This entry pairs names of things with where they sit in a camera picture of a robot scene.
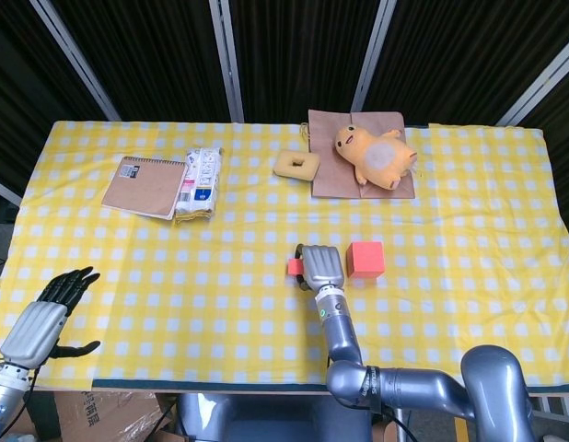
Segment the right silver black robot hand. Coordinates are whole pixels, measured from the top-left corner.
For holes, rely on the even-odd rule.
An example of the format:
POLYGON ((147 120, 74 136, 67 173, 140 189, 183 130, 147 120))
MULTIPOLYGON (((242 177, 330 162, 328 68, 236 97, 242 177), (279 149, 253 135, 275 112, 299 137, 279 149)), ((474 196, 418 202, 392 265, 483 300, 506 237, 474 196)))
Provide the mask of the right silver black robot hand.
POLYGON ((296 246, 295 258, 302 261, 303 270, 296 276, 299 288, 318 293, 326 286, 342 289, 344 274, 337 248, 325 245, 296 246))

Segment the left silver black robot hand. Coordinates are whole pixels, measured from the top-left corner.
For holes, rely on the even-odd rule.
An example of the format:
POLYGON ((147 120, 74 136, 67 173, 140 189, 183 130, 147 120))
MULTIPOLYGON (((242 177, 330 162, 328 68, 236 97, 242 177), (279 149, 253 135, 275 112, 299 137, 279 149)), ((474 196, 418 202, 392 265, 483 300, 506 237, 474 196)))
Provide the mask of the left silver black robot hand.
POLYGON ((10 365, 35 369, 48 359, 88 355, 100 346, 92 341, 84 346, 59 344, 64 325, 90 285, 99 279, 91 266, 54 277, 29 303, 0 347, 10 365))

